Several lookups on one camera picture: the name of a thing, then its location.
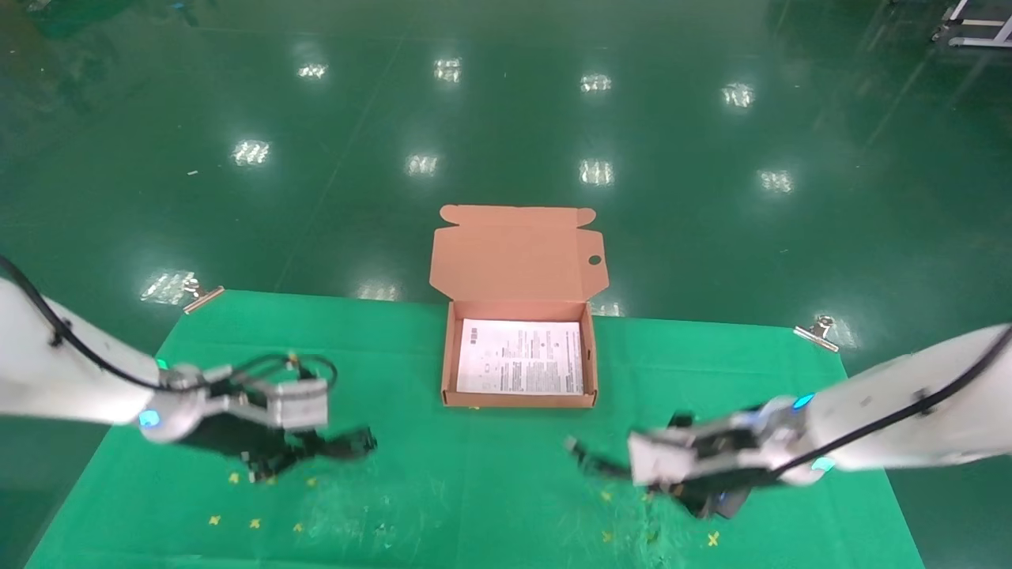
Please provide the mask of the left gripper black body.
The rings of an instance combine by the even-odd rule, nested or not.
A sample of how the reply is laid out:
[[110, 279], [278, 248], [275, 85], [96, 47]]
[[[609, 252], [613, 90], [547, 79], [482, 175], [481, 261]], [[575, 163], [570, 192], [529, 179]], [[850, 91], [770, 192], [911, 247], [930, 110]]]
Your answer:
[[245, 454], [264, 457], [304, 454], [301, 441], [296, 444], [282, 429], [228, 413], [203, 418], [192, 432], [178, 439], [178, 444], [235, 458], [244, 465]]

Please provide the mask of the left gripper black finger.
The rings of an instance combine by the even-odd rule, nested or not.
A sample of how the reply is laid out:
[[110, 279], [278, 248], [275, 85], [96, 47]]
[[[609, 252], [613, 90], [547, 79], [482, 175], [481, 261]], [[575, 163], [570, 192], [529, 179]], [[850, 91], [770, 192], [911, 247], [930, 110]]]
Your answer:
[[305, 454], [333, 458], [333, 460], [358, 460], [372, 453], [370, 431], [347, 431], [326, 439], [317, 432], [300, 436]]
[[252, 484], [275, 480], [300, 462], [306, 462], [314, 457], [314, 454], [275, 454], [270, 457], [245, 454], [248, 480]]

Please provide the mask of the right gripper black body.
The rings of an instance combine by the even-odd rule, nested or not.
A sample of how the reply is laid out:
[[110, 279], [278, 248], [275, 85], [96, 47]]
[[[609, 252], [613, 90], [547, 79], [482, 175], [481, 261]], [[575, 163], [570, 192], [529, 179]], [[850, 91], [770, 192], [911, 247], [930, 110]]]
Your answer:
[[780, 479], [773, 471], [763, 467], [738, 467], [721, 469], [687, 477], [680, 484], [693, 484], [711, 495], [737, 492], [748, 488], [763, 488], [777, 485]]

